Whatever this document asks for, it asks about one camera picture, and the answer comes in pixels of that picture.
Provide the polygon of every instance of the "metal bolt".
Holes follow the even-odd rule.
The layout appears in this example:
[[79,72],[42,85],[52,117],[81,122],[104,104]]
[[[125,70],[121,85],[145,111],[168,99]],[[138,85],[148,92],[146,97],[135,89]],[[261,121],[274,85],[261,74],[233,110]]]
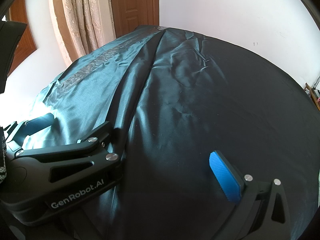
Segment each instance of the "metal bolt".
[[115,161],[116,159],[118,159],[118,155],[116,153],[109,153],[106,155],[106,159],[108,161]]
[[19,156],[20,154],[23,154],[23,150],[17,151],[16,156]]
[[98,140],[97,137],[90,137],[90,138],[88,139],[88,142],[96,142],[97,140]]
[[253,180],[253,177],[252,177],[250,174],[246,174],[246,175],[244,176],[244,179],[245,179],[246,181],[252,181],[252,180]]
[[274,179],[274,184],[276,184],[277,186],[279,186],[281,184],[281,181],[279,179]]

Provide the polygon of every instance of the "white wall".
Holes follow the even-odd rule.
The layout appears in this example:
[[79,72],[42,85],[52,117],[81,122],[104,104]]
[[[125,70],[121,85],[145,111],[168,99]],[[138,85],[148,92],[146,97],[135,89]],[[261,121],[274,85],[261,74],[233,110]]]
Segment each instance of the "white wall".
[[36,95],[66,69],[56,41],[48,0],[26,0],[26,10],[37,50],[8,77],[5,92],[0,94],[0,125],[22,121]]
[[300,0],[159,0],[160,25],[244,47],[305,87],[320,75],[320,31]]

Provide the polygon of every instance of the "curtain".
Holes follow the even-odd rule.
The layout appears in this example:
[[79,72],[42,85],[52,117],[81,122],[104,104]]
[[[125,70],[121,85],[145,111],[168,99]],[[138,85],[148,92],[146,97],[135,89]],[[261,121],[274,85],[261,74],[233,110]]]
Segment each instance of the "curtain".
[[116,38],[111,0],[49,0],[49,8],[67,66]]

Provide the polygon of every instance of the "door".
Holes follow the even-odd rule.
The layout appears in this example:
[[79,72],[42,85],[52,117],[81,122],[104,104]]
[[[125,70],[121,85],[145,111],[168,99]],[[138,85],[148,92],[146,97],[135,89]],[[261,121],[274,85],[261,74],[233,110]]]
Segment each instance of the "door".
[[116,37],[139,25],[159,25],[159,0],[111,0]]

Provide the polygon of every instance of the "patterned curtain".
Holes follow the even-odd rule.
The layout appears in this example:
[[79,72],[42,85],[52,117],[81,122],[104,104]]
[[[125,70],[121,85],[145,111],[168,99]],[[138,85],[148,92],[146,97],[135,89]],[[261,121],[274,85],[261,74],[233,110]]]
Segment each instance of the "patterned curtain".
[[49,8],[67,66],[116,38],[111,0],[49,0]]

